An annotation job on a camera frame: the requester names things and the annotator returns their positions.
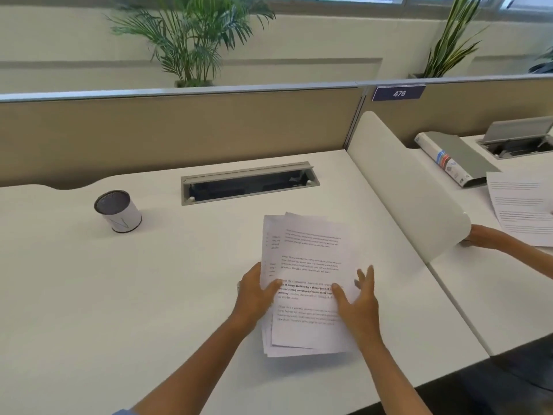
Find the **person's left hand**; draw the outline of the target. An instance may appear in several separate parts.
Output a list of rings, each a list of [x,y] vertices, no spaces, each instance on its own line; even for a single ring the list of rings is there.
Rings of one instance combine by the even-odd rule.
[[[238,285],[238,296],[230,320],[249,334],[266,314],[274,300],[264,300],[260,283],[261,262],[244,274]]]

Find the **person's right hand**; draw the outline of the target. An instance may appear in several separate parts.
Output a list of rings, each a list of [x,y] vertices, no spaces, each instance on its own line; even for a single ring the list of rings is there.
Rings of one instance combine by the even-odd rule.
[[[359,294],[349,313],[339,313],[363,355],[381,351],[384,346],[379,325],[379,304],[375,295],[374,266],[357,270],[355,285]]]

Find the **stack of printed papers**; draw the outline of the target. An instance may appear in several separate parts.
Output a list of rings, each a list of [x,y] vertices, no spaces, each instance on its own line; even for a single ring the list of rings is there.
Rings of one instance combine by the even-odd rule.
[[[280,279],[273,304],[262,317],[262,343],[267,357],[351,352],[355,341],[338,314],[331,286],[349,301],[357,253],[351,230],[324,217],[266,215],[263,220],[261,287]]]

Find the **person's right forearm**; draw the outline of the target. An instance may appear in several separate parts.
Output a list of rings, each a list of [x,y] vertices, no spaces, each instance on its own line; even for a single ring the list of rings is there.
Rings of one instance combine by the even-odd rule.
[[[383,342],[359,346],[386,415],[433,415]]]

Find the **person's left forearm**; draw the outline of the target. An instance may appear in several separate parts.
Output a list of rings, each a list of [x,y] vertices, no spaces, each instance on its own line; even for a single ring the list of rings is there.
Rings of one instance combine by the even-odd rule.
[[[239,345],[257,319],[232,313],[166,380],[126,415],[200,415]]]

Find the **another person's forearm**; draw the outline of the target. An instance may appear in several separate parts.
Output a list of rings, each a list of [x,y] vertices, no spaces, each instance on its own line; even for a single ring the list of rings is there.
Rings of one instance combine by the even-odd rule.
[[[501,234],[497,249],[553,280],[553,255],[508,234]]]

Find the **white curved side divider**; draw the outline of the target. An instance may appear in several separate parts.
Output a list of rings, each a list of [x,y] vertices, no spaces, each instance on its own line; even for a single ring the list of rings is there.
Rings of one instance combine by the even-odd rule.
[[[468,214],[374,112],[362,114],[347,153],[425,264],[469,235]]]

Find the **white mesh pen cup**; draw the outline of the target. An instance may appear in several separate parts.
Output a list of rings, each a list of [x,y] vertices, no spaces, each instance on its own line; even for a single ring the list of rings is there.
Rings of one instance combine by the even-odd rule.
[[[129,233],[137,229],[143,220],[142,213],[124,190],[111,190],[100,195],[93,204],[115,233]]]

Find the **beige desk partition panel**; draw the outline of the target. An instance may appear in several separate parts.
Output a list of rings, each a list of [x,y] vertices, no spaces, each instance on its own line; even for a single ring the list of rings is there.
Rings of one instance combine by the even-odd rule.
[[[0,95],[0,187],[342,149],[356,83]]]
[[[419,132],[460,137],[482,135],[493,122],[553,116],[553,74],[449,78],[425,83],[418,99],[373,102],[369,91],[352,132],[365,112],[378,118],[407,147]]]

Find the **grey binder with white spine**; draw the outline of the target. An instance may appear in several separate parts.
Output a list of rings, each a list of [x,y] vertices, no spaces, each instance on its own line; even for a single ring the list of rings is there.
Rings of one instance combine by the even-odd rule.
[[[421,132],[414,141],[461,188],[487,184],[488,173],[501,172],[459,136]]]

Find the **single printed paper sheet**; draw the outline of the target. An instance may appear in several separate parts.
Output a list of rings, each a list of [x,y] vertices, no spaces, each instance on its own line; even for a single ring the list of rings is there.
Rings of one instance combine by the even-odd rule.
[[[505,233],[531,246],[553,248],[553,176],[488,172],[487,187]]]

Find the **purple number label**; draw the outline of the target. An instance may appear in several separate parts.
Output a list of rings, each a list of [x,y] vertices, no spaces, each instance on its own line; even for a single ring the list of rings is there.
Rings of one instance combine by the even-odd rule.
[[[384,102],[419,99],[424,93],[425,88],[425,84],[377,86],[371,101]]]

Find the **green potted palm plant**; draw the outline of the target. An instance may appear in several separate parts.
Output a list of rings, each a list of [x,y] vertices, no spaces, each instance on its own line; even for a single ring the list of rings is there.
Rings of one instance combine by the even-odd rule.
[[[228,52],[253,35],[251,19],[262,28],[276,19],[263,0],[156,0],[156,6],[121,5],[107,16],[115,35],[145,38],[151,60],[176,77],[176,88],[213,85]]]

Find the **tall narrow-leaf potted plant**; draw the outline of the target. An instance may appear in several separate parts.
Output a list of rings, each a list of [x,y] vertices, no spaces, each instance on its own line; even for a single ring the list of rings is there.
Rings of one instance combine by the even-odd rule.
[[[441,78],[468,55],[475,53],[480,44],[473,41],[476,34],[463,40],[463,34],[476,17],[484,0],[452,0],[443,32],[430,49],[425,69],[411,73],[408,78]]]

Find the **dark green plant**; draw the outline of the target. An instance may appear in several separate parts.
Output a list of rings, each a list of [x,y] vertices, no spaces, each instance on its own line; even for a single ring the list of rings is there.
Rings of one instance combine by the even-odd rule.
[[[545,62],[534,65],[528,70],[530,74],[553,74],[553,46],[548,51],[541,55],[539,59]]]

